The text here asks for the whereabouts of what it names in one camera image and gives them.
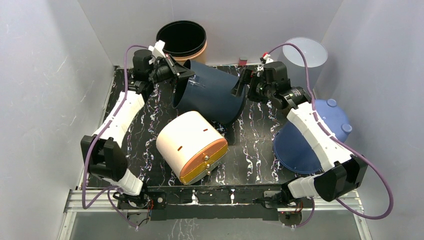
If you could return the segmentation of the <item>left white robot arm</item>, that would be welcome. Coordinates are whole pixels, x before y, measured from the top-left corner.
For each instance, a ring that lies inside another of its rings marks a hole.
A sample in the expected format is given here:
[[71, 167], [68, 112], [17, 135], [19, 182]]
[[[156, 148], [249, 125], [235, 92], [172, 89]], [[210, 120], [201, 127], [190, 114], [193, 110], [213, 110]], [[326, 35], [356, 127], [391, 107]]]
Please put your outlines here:
[[92, 135], [81, 139], [80, 145], [86, 174], [109, 182], [129, 195], [135, 207], [144, 208], [149, 203], [149, 194], [142, 190], [143, 181], [128, 168], [121, 149], [124, 136], [156, 84], [174, 85], [192, 78], [195, 72], [154, 47], [136, 50], [132, 64], [131, 71], [124, 71], [124, 89], [110, 114]]

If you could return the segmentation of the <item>dark navy bucket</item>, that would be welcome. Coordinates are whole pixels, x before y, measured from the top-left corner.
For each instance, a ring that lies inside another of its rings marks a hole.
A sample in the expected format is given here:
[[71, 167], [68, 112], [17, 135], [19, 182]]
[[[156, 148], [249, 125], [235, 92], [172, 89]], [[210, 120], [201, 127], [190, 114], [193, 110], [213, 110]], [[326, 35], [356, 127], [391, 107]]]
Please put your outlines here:
[[179, 113], [197, 111], [208, 121], [224, 125], [235, 122], [247, 99], [246, 87], [240, 96], [232, 94], [238, 77], [193, 60], [185, 61], [183, 66], [195, 75], [175, 85], [172, 107]]

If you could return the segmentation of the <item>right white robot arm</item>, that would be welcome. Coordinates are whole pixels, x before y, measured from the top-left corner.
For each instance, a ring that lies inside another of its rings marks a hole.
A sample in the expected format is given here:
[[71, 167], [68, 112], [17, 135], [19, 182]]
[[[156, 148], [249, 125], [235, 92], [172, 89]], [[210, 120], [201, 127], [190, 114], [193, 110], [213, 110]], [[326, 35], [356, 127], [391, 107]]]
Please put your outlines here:
[[282, 204], [295, 207], [306, 197], [331, 202], [361, 185], [368, 165], [361, 154], [344, 146], [352, 130], [344, 111], [332, 99], [314, 99], [292, 86], [282, 62], [244, 68], [231, 93], [288, 112], [273, 152], [299, 177], [284, 183], [275, 196]]

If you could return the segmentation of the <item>blue plastic bucket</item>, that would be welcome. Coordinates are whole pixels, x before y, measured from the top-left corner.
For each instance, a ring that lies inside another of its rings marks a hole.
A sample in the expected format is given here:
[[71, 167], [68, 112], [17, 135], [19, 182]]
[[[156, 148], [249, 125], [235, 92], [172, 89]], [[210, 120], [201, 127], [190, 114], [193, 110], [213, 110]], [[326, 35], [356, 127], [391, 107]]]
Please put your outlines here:
[[[336, 100], [317, 99], [315, 108], [335, 137], [345, 142], [353, 128]], [[273, 151], [284, 167], [297, 174], [314, 174], [322, 169], [318, 157], [307, 140], [289, 121], [275, 135]]]

